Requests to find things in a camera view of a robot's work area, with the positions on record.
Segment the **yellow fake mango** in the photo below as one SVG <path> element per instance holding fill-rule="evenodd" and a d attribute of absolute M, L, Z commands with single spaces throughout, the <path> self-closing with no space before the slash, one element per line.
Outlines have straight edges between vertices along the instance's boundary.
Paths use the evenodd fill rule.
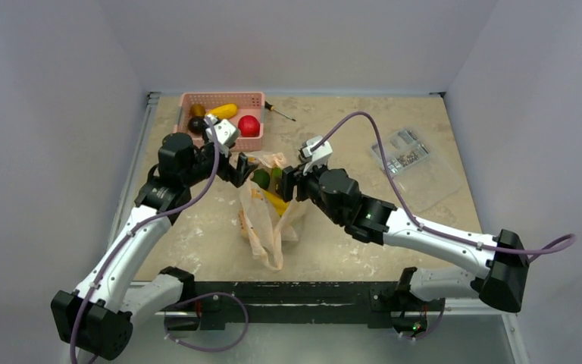
<path fill-rule="evenodd" d="M 234 103 L 220 105 L 207 111 L 207 115 L 213 115 L 218 120 L 231 119 L 237 115 L 239 108 Z"/>

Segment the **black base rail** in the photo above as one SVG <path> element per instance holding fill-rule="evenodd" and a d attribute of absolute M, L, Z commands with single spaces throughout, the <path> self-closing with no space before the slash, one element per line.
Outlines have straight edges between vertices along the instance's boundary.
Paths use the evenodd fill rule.
<path fill-rule="evenodd" d="M 397 281 L 200 281 L 167 310 L 191 314 L 202 330 L 248 322 L 423 331 L 425 314 L 444 304 L 442 299 L 419 300 Z"/>

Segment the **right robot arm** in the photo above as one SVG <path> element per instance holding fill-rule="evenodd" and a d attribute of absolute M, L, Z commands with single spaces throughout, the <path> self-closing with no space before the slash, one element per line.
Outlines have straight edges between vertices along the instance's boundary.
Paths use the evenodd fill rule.
<path fill-rule="evenodd" d="M 440 298 L 477 297 L 500 311 L 521 311 L 530 260 L 513 231 L 493 236 L 440 224 L 419 227 L 404 209 L 363 194 L 343 169 L 320 167 L 303 174 L 300 167 L 287 167 L 276 191 L 286 202 L 310 200 L 357 241 L 411 249 L 455 266 L 405 270 L 395 298 L 406 309 Z"/>

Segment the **dark purple fake fruit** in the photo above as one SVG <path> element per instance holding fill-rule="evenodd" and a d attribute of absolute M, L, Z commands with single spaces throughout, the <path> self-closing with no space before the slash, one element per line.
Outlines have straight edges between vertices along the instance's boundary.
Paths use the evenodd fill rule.
<path fill-rule="evenodd" d="M 187 122 L 187 130 L 192 135 L 201 136 L 207 127 L 208 124 L 202 116 L 193 116 Z"/>

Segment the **yellow fake banana bunch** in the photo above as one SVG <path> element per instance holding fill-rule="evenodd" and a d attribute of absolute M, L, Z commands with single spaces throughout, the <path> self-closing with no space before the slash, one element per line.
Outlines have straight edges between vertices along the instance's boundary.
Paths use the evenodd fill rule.
<path fill-rule="evenodd" d="M 267 200 L 271 203 L 271 205 L 274 207 L 275 211 L 279 216 L 282 216 L 288 209 L 289 203 L 283 201 L 278 195 L 270 193 L 267 190 L 263 190 L 263 194 L 267 198 Z"/>

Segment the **black handled screwdriver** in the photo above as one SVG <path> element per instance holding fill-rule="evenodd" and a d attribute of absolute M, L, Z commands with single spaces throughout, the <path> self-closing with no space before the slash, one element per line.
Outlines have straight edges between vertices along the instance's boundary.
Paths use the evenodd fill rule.
<path fill-rule="evenodd" d="M 265 107 L 265 108 L 266 108 L 268 111 L 271 111 L 271 112 L 277 113 L 278 115 L 281 115 L 281 116 L 283 116 L 284 118 L 286 118 L 286 119 L 288 119 L 288 120 L 291 120 L 291 121 L 294 121 L 294 122 L 296 122 L 296 119 L 295 119 L 294 117 L 292 117 L 292 116 L 290 116 L 290 115 L 288 115 L 288 114 L 286 114 L 286 113 L 284 113 L 284 112 L 280 111 L 278 108 L 276 108 L 274 105 L 272 105 L 271 103 L 269 103 L 269 102 L 267 102 L 267 101 L 265 101 L 265 102 L 264 102 L 264 107 Z"/>

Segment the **clear plastic screw box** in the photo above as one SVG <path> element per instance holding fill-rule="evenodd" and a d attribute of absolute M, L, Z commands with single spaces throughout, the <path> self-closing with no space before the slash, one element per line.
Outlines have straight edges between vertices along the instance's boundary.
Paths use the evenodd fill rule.
<path fill-rule="evenodd" d="M 415 130 L 402 128 L 391 133 L 383 141 L 370 146 L 370 155 L 381 170 L 388 167 L 390 175 L 395 177 L 408 168 L 425 161 L 431 154 L 430 149 Z"/>

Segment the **red fake apple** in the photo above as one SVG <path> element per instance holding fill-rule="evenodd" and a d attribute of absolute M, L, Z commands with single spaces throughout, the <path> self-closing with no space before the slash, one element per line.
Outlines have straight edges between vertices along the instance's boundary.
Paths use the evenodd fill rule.
<path fill-rule="evenodd" d="M 261 131 L 261 123 L 253 115 L 242 116 L 237 124 L 242 137 L 258 137 Z"/>

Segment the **translucent plastic bag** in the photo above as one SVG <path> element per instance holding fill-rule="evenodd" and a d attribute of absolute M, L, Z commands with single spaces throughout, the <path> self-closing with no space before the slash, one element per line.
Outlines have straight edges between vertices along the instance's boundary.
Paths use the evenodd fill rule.
<path fill-rule="evenodd" d="M 289 166 L 281 152 L 258 151 L 247 152 L 246 155 L 258 162 L 257 169 L 268 173 L 272 168 Z M 285 213 L 279 216 L 264 196 L 263 189 L 252 182 L 251 177 L 238 189 L 241 205 L 238 217 L 242 235 L 248 240 L 255 260 L 271 271 L 279 271 L 283 268 L 283 247 L 300 241 L 308 203 L 293 199 Z"/>

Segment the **pink plastic basket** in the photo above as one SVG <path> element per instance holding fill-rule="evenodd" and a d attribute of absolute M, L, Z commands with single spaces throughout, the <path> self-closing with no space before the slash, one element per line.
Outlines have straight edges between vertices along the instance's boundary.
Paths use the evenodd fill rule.
<path fill-rule="evenodd" d="M 227 118 L 235 126 L 239 120 L 245 116 L 252 116 L 260 124 L 260 130 L 256 136 L 240 136 L 233 151 L 251 152 L 262 148 L 264 137 L 264 101 L 265 95 L 262 92 L 225 92 L 225 93 L 184 93 L 180 97 L 180 116 L 174 128 L 175 132 L 188 133 L 196 146 L 202 146 L 204 140 L 201 135 L 189 132 L 189 119 L 191 107 L 200 105 L 209 113 L 216 108 L 227 109 L 227 105 L 235 105 L 235 112 L 231 118 Z"/>

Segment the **brown fake kiwi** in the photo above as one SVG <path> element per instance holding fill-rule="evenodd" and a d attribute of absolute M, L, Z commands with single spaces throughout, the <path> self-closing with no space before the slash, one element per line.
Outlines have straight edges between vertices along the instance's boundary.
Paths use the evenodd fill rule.
<path fill-rule="evenodd" d="M 206 109 L 204 105 L 201 104 L 191 104 L 189 107 L 189 117 L 190 118 L 204 118 L 206 115 Z"/>

